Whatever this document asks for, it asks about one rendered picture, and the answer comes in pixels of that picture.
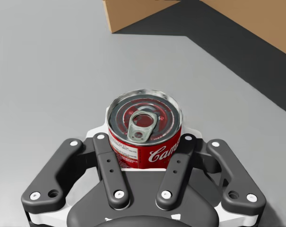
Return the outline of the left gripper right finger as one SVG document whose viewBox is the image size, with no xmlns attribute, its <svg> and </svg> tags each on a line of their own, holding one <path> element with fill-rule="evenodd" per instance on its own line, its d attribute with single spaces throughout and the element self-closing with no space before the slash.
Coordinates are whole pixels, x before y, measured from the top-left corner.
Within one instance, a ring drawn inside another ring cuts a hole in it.
<svg viewBox="0 0 286 227">
<path fill-rule="evenodd" d="M 265 196 L 224 140 L 205 142 L 186 133 L 172 146 L 156 150 L 156 160 L 164 158 L 169 159 L 169 164 L 156 194 L 160 209 L 216 215 L 210 202 L 189 184 L 193 169 L 200 169 L 207 178 L 220 173 L 215 188 L 223 210 L 246 216 L 263 213 Z"/>
</svg>

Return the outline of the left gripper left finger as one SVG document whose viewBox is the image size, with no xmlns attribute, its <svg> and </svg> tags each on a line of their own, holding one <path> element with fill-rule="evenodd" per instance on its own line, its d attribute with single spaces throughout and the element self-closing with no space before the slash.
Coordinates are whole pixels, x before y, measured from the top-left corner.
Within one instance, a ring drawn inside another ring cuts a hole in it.
<svg viewBox="0 0 286 227">
<path fill-rule="evenodd" d="M 84 141 L 66 139 L 21 196 L 25 210 L 60 210 L 76 182 L 91 168 L 102 180 L 109 205 L 121 210 L 130 203 L 117 156 L 109 143 L 109 124 L 90 130 Z"/>
</svg>

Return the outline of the red and white can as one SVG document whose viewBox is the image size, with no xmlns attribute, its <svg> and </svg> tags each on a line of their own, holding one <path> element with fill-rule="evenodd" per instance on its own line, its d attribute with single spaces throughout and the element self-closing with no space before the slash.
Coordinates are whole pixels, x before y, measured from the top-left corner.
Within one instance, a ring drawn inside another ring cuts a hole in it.
<svg viewBox="0 0 286 227">
<path fill-rule="evenodd" d="M 164 92 L 138 89 L 118 96 L 106 113 L 108 136 L 122 168 L 167 168 L 180 142 L 182 110 Z"/>
</svg>

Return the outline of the tall board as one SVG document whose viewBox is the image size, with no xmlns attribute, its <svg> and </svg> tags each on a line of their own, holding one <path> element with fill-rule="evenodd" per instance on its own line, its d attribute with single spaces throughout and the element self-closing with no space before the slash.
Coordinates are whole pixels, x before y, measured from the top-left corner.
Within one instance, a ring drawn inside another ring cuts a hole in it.
<svg viewBox="0 0 286 227">
<path fill-rule="evenodd" d="M 286 0 L 102 0 L 111 33 L 186 1 L 206 4 L 286 53 Z"/>
</svg>

